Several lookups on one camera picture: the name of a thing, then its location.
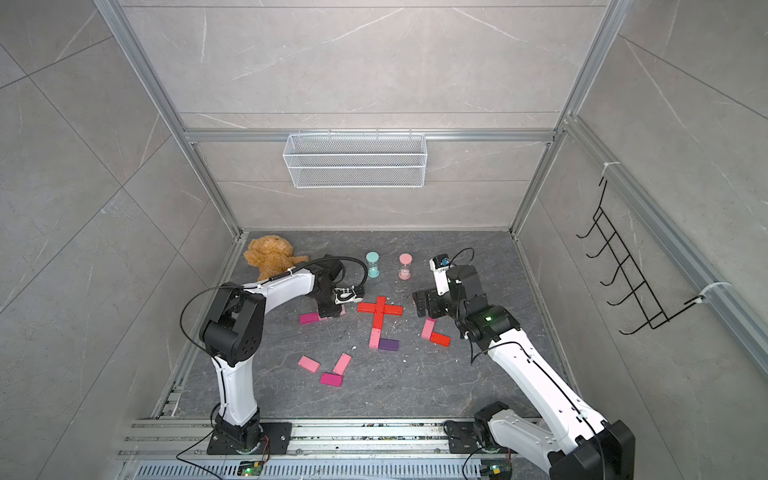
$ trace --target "wire basket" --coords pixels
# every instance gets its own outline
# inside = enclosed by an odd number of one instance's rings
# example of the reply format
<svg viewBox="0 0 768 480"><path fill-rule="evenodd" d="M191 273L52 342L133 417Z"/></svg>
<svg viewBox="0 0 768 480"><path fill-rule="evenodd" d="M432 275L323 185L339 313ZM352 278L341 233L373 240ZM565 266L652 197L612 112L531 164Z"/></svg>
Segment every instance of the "wire basket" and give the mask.
<svg viewBox="0 0 768 480"><path fill-rule="evenodd" d="M292 134L283 158L296 188L423 187L423 134Z"/></svg>

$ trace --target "robotic arm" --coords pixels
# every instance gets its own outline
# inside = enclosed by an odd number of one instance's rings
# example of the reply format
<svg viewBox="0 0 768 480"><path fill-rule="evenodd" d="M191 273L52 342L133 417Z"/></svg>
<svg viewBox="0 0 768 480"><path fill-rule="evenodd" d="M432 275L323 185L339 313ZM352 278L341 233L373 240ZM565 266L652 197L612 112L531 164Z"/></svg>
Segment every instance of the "robotic arm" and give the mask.
<svg viewBox="0 0 768 480"><path fill-rule="evenodd" d="M475 414L481 447L506 447L555 479L634 477L634 436L623 422L608 423L538 354L520 323L502 306L488 304L472 265L447 255L429 261L436 287L413 294L419 316L448 315L459 332L487 353L517 383L544 424L526 421L501 402Z"/></svg>
<svg viewBox="0 0 768 480"><path fill-rule="evenodd" d="M340 260L354 260L366 271L353 288L337 288ZM348 257L325 256L258 283L225 283L219 289L200 328L200 340L210 355L219 382L219 412L215 431L241 453L251 453L262 438L260 412L253 396L253 354L261 344L264 315L276 306L311 296L321 316L341 315L342 303L360 302L366 265Z"/></svg>

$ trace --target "sand timer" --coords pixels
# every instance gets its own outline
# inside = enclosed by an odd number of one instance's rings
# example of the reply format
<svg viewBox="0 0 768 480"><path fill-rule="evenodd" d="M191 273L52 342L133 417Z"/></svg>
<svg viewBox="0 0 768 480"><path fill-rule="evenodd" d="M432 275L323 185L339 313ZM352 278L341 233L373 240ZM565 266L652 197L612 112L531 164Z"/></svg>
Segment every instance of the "sand timer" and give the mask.
<svg viewBox="0 0 768 480"><path fill-rule="evenodd" d="M413 261L413 257L411 257L410 253L404 253L400 256L400 263L402 264L400 266L400 271L397 273L397 276L400 277L400 280L407 280L411 278L411 262Z"/></svg>
<svg viewBox="0 0 768 480"><path fill-rule="evenodd" d="M368 261L368 276L376 278L379 276L379 254L376 252L368 252L366 254L366 260Z"/></svg>

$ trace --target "brown teddy bear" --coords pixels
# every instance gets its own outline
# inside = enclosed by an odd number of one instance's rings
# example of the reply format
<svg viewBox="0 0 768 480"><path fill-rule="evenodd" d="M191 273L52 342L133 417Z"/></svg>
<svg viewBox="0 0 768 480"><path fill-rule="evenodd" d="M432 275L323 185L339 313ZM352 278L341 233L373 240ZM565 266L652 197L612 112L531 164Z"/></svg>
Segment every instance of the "brown teddy bear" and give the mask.
<svg viewBox="0 0 768 480"><path fill-rule="evenodd" d="M291 255L293 255L293 245L288 240L277 235L267 235L251 240L243 257L249 265L259 267L259 281L261 281L310 259L307 256L292 257Z"/></svg>

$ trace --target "black wall hook rack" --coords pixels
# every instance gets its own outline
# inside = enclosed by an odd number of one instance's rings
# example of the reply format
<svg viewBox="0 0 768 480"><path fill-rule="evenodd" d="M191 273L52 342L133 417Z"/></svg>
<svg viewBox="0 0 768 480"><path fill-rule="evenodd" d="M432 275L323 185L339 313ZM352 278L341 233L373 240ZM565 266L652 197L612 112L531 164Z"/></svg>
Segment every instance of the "black wall hook rack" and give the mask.
<svg viewBox="0 0 768 480"><path fill-rule="evenodd" d="M688 310L689 308L691 308L692 306L696 305L697 304L696 300L701 300L702 296L701 295L696 295L694 298L692 298L692 299L688 300L687 302L683 303L683 308L680 311L678 311L677 313L675 313L673 315L667 315L667 312L664 311L664 308L661 306L661 303L659 303L659 299L656 297L656 293L654 292L654 289L651 288L650 284L648 283L648 280L646 280L645 275L643 274L643 270L640 268L639 265L637 265L637 262L635 261L634 257L632 256L632 254L630 253L629 249L627 248L627 244L624 242L624 239L621 238L621 235L616 230L616 227L614 227L613 222L611 222L611 219L605 213L605 210L603 210L603 199L605 198L605 187L607 185L608 185L608 181L605 179L605 177L602 177L600 179L600 183L598 184L598 186L599 187L603 187L603 191L602 191L602 193L600 195L600 203L598 204L598 208L596 209L596 211L592 215L592 226L590 227L590 229L589 229L589 231L587 232L586 235L584 235L584 236L577 235L576 237L579 237L581 239L587 238L587 237L589 237L590 233L592 233L592 231L595 228L598 229L598 231L600 232L600 235L602 235L603 240L605 241L605 243L603 243L603 247L595 255L590 255L589 253L587 253L587 257L589 257L589 258L597 258L597 257L599 257L605 251L606 248L608 248L608 250L614 256L614 259L616 260L616 263L618 264L618 266L616 267L616 270L614 271L614 275L611 278L611 281L608 282L608 283L605 283L605 282L603 282L601 280L600 283L602 285L604 285L604 286L612 285L613 282L616 281L616 277L618 276L619 272L621 272L621 274L624 275L624 279L627 281L627 285L629 285L629 287L631 289L630 292L623 299L619 300L617 303L611 303L611 302L606 302L606 303L608 305L611 305L611 306L618 306L618 305L621 305L622 303L624 303L630 297L634 297L635 301L637 302L637 305L640 307L640 310L643 312L643 317L645 318L645 322L644 323L642 323L638 328L636 328L636 329L634 329L634 330L632 330L630 332L625 332L623 330L619 330L619 332L621 332L623 335L632 335L633 333L636 333L638 330L642 329L646 325L648 325L651 329L657 329L660 326L662 326L665 323L667 323L670 320L672 320L674 317L680 315L682 312L684 312L684 311ZM611 227L611 230L613 230L612 232L609 232L610 235L606 235L606 232L603 230L603 227L601 227L598 224L598 222L599 222L599 220L601 218L604 218L607 221L608 225ZM623 246L624 250L627 252L627 256L624 259L622 259L622 260L619 260L619 256L616 254L616 250L611 245L611 240L613 240L614 238L617 238L621 242L621 246ZM634 264L635 269L638 271L638 273L640 274L640 277L642 279L642 281L639 284L637 284L636 286L632 286L632 282L629 280L629 276L627 275L627 271L624 269L624 265L627 263L628 260L631 260L632 264ZM643 303L640 301L639 298L637 298L637 291L642 286L646 286L648 288L648 291L650 291L651 296L654 298L654 302L656 302L656 305L659 307L659 313L657 313L657 314L655 314L653 316L648 316L648 313L645 311L645 308L643 307ZM653 323L651 323L653 320L655 320L656 318L659 318L660 316L664 318L663 321L659 322L657 325L654 325Z"/></svg>

